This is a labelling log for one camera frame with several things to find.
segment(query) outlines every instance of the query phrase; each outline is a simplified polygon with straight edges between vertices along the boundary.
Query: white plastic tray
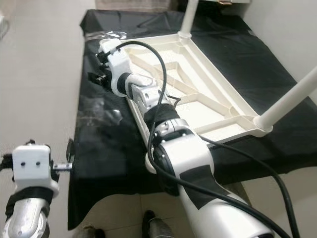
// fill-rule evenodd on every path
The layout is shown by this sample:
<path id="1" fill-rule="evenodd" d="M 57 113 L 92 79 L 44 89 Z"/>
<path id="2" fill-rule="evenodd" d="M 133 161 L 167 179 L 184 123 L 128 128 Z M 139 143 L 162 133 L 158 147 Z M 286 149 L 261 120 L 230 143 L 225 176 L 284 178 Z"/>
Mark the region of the white plastic tray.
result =
<path id="1" fill-rule="evenodd" d="M 247 104 L 191 39 L 177 34 L 135 39 L 150 44 L 162 56 L 167 69 L 166 93 L 181 98 L 176 110 L 200 135 L 229 141 L 244 135 L 264 136 Z M 132 72 L 151 76 L 162 85 L 162 69 L 156 56 L 141 46 L 127 46 Z M 149 131 L 134 102 L 128 100 L 144 142 Z"/>

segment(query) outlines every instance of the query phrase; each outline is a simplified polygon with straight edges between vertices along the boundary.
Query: black shoe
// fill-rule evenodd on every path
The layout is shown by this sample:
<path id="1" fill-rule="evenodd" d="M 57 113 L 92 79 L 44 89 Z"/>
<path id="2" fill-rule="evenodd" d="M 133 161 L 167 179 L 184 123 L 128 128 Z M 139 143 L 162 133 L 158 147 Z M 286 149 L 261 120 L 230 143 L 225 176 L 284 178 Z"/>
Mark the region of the black shoe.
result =
<path id="1" fill-rule="evenodd" d="M 105 232 L 101 229 L 96 229 L 95 238 L 106 238 Z"/>
<path id="2" fill-rule="evenodd" d="M 155 218 L 154 211 L 148 210 L 144 213 L 142 222 L 142 238 L 150 238 L 150 220 Z"/>

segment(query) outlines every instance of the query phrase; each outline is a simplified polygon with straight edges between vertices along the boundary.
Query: black cloth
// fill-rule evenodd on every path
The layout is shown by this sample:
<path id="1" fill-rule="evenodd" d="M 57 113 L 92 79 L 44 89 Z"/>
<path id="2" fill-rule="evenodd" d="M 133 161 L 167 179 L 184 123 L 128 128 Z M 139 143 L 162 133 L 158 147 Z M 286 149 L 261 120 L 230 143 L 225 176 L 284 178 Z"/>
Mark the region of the black cloth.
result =
<path id="1" fill-rule="evenodd" d="M 75 228 L 100 199 L 116 193 L 161 191 L 144 166 L 146 153 L 127 102 L 88 81 L 101 74 L 95 53 L 110 31 L 128 39 L 176 33 L 183 13 L 89 10 L 81 27 L 86 39 L 70 177 L 68 228 Z M 196 17 L 192 39 L 226 79 L 262 114 L 294 79 L 269 48 L 237 16 Z M 317 164 L 317 107 L 306 99 L 263 138 L 246 136 L 228 143 L 269 163 L 279 173 Z M 212 149 L 215 178 L 221 184 L 267 176 L 247 158 Z"/>

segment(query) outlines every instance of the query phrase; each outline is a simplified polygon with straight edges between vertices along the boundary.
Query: white pole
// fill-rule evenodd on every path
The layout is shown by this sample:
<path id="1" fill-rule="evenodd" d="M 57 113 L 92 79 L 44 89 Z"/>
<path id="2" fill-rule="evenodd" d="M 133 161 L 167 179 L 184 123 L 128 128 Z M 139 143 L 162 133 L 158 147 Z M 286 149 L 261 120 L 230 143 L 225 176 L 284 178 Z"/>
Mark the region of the white pole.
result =
<path id="1" fill-rule="evenodd" d="M 317 66 L 299 81 L 291 90 L 271 106 L 262 116 L 254 118 L 255 125 L 264 131 L 271 131 L 272 126 L 289 113 L 301 101 L 317 88 Z"/>
<path id="2" fill-rule="evenodd" d="M 185 16 L 182 23 L 182 28 L 178 35 L 182 38 L 191 38 L 190 31 L 192 29 L 199 0 L 188 0 Z"/>

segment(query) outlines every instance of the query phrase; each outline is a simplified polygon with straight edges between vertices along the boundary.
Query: black power cord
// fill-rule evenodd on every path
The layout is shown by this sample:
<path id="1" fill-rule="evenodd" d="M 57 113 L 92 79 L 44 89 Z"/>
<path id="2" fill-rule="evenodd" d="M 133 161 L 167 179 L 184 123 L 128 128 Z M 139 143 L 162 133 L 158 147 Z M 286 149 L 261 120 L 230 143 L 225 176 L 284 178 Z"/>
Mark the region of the black power cord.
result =
<path id="1" fill-rule="evenodd" d="M 177 106 L 177 104 L 180 102 L 180 98 L 177 98 L 177 97 L 174 97 L 174 96 L 171 96 L 171 95 L 169 95 L 169 94 L 167 94 L 167 96 L 169 97 L 169 98 L 171 98 L 171 99 L 175 99 L 176 101 L 175 101 L 175 103 L 174 103 L 174 108 L 176 108 L 176 106 Z"/>
<path id="2" fill-rule="evenodd" d="M 116 47 L 117 50 L 119 50 L 120 48 L 127 46 L 127 45 L 139 45 L 139 46 L 143 46 L 147 49 L 149 49 L 150 51 L 153 52 L 153 54 L 156 55 L 156 57 L 158 58 L 161 66 L 162 66 L 162 70 L 163 70 L 163 86 L 162 86 L 162 93 L 160 94 L 160 97 L 158 99 L 158 105 L 157 105 L 157 110 L 156 113 L 154 115 L 154 119 L 153 121 L 156 121 L 156 118 L 158 116 L 158 112 L 159 112 L 159 108 L 161 106 L 163 97 L 164 97 L 164 93 L 165 93 L 165 89 L 166 89 L 166 83 L 167 83 L 167 76 L 166 76 L 166 67 L 164 64 L 163 59 L 161 58 L 161 56 L 159 55 L 159 53 L 150 45 L 143 43 L 143 42 L 139 42 L 139 41 L 129 41 L 129 42 L 124 42 L 120 45 L 118 45 Z M 111 54 L 111 52 L 106 53 L 105 57 L 109 56 Z M 251 216 L 255 217 L 256 219 L 258 219 L 259 221 L 261 221 L 262 223 L 264 223 L 266 226 L 270 227 L 272 230 L 274 230 L 279 236 L 281 236 L 282 238 L 290 238 L 290 236 L 278 225 L 276 224 L 274 221 L 272 221 L 270 218 L 268 218 L 267 216 L 265 216 L 264 214 L 262 214 L 261 212 L 255 210 L 254 208 L 250 207 L 249 205 L 238 201 L 234 198 L 231 198 L 229 196 L 226 195 L 222 195 L 220 193 L 205 189 L 203 187 L 200 186 L 196 186 L 190 182 L 187 182 L 185 180 L 176 178 L 175 176 L 165 172 L 163 169 L 161 169 L 154 161 L 153 156 L 152 156 L 152 142 L 153 142 L 153 137 L 154 137 L 154 130 L 155 130 L 155 123 L 153 122 L 153 125 L 151 127 L 151 131 L 150 131 L 150 137 L 149 137 L 149 142 L 148 142 L 148 157 L 149 157 L 149 161 L 151 163 L 151 165 L 155 168 L 155 170 L 157 171 L 158 174 L 160 174 L 161 176 L 166 177 L 167 179 L 182 185 L 184 187 L 188 187 L 191 188 L 195 191 L 201 192 L 203 194 L 206 195 L 210 195 L 213 197 L 216 197 L 218 199 L 221 199 L 225 202 L 228 202 L 231 206 L 234 206 L 248 214 L 250 214 Z"/>
<path id="3" fill-rule="evenodd" d="M 205 138 L 205 137 L 203 137 L 201 135 L 200 135 L 200 138 L 202 140 L 210 143 L 210 144 L 214 144 L 214 145 L 217 145 L 219 147 L 234 151 L 235 153 L 238 153 L 240 155 L 243 155 L 243 156 L 253 160 L 254 162 L 258 163 L 259 165 L 261 165 L 265 169 L 267 169 L 269 171 L 270 175 L 275 179 L 276 183 L 278 184 L 278 186 L 279 186 L 279 188 L 281 190 L 293 238 L 300 238 L 300 234 L 299 234 L 299 230 L 298 230 L 298 227 L 297 227 L 297 222 L 296 222 L 296 218 L 295 218 L 295 214 L 294 214 L 294 209 L 293 209 L 291 197 L 290 197 L 290 195 L 288 193 L 288 190 L 286 188 L 285 183 L 283 182 L 281 177 L 277 174 L 277 172 L 272 167 L 270 167 L 267 163 L 265 163 L 265 162 L 263 162 L 263 161 L 261 161 L 259 159 L 256 159 L 252 155 L 250 155 L 250 154 L 248 154 L 248 153 L 246 153 L 246 152 L 244 152 L 242 150 L 236 149 L 236 148 L 234 148 L 232 146 L 225 145 L 225 144 L 213 141 L 213 140 L 209 140 L 209 139 L 207 139 L 207 138 Z"/>

